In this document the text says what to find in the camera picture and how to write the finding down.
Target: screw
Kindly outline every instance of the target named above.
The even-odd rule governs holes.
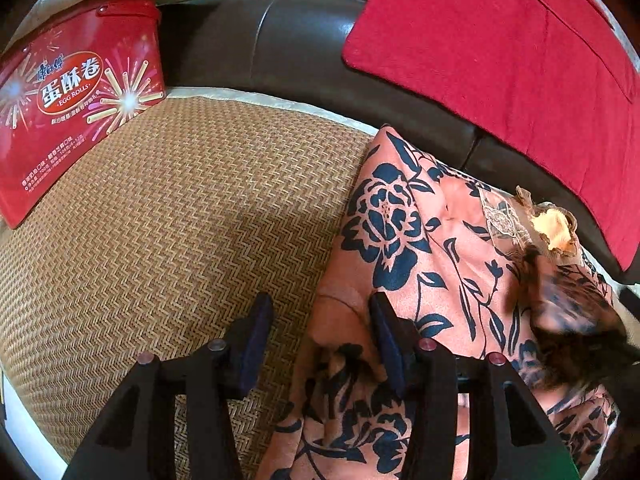
[[[438,343],[430,337],[423,337],[418,341],[418,347],[425,352],[433,352],[438,347]]]
[[[507,362],[507,358],[500,352],[489,352],[486,356],[492,365],[502,366]]]
[[[149,350],[145,350],[138,356],[138,364],[140,365],[148,365],[151,361],[156,358],[156,355]]]
[[[207,344],[207,348],[212,352],[222,352],[226,348],[226,341],[224,339],[212,339]]]

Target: woven mat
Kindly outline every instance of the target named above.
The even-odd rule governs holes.
[[[258,387],[230,406],[252,476],[370,137],[299,112],[205,98],[154,106],[94,147],[0,236],[0,361],[69,459],[145,349],[188,354],[276,309]],[[186,476],[184,399],[176,453]]]

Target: oval logo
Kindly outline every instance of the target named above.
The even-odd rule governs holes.
[[[95,52],[76,52],[56,58],[52,64],[42,63],[36,76],[42,82],[38,89],[38,108],[47,115],[57,115],[89,97],[100,81],[102,58]]]

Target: flower pattern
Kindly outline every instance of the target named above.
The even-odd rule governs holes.
[[[543,383],[545,369],[530,328],[527,267],[517,250],[504,253],[494,246],[483,193],[491,188],[391,128],[380,130],[318,285],[307,327],[311,342],[298,356],[298,369],[314,372],[304,384],[294,380],[258,480],[400,477],[415,406],[399,399],[376,372],[376,349],[361,330],[372,291],[386,291],[398,315],[412,318],[423,337],[477,358],[503,352],[529,387]],[[567,279],[579,273],[589,293],[602,296],[605,310],[610,288],[594,269],[568,267]],[[602,387],[548,392],[539,402],[584,473],[604,443],[615,405]],[[463,480],[468,399],[458,405],[454,478]]]

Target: red cloth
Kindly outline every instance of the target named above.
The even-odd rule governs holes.
[[[631,264],[639,77],[593,0],[369,0],[343,57],[527,155],[583,200],[620,266]]]

